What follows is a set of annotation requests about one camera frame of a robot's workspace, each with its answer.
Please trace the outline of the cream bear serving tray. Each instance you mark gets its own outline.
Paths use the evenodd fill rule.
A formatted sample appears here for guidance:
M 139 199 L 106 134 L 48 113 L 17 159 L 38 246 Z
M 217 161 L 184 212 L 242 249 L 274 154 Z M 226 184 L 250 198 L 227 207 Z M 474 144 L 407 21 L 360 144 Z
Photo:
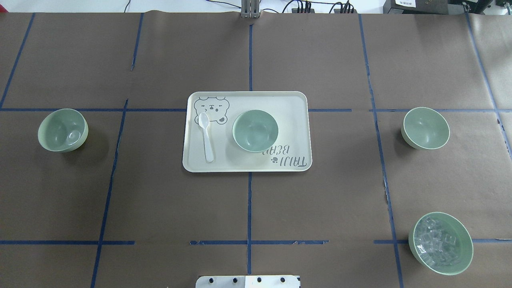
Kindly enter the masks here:
M 253 153 L 233 139 L 236 118 L 263 110 L 278 123 L 278 138 L 269 149 Z M 198 118 L 210 118 L 214 161 L 208 163 Z M 187 102 L 182 164 L 190 172 L 299 172 L 312 164 L 308 103 L 298 91 L 195 92 Z

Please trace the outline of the green bowl with ice cubes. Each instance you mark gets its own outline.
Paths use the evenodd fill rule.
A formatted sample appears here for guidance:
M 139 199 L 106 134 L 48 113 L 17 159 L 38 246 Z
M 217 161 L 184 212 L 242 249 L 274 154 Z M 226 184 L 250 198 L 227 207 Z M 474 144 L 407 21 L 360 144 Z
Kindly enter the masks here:
M 444 212 L 430 212 L 417 220 L 409 231 L 408 245 L 423 266 L 445 276 L 463 273 L 474 256 L 466 227 Z

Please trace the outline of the aluminium frame post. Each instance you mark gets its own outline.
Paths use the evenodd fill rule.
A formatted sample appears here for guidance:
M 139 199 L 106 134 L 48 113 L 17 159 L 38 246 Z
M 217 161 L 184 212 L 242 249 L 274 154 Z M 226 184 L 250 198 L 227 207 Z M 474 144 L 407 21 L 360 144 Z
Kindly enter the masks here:
M 259 18 L 261 16 L 260 0 L 242 0 L 241 17 Z

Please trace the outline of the green bowl on tray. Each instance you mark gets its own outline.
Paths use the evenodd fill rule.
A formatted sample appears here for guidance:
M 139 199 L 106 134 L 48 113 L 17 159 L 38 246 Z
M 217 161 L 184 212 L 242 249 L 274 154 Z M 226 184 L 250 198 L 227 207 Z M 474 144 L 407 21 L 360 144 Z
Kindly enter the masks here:
M 232 136 L 243 150 L 263 152 L 273 146 L 278 138 L 279 127 L 276 119 L 263 110 L 249 110 L 241 113 L 232 126 Z

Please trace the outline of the white plastic spoon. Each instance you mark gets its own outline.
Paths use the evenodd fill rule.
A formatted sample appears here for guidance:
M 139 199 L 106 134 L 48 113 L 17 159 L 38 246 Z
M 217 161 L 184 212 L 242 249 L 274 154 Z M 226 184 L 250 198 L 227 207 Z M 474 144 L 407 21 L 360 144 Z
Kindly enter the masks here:
M 214 151 L 210 139 L 210 118 L 205 112 L 198 115 L 198 124 L 203 131 L 205 158 L 208 163 L 211 163 L 214 161 Z

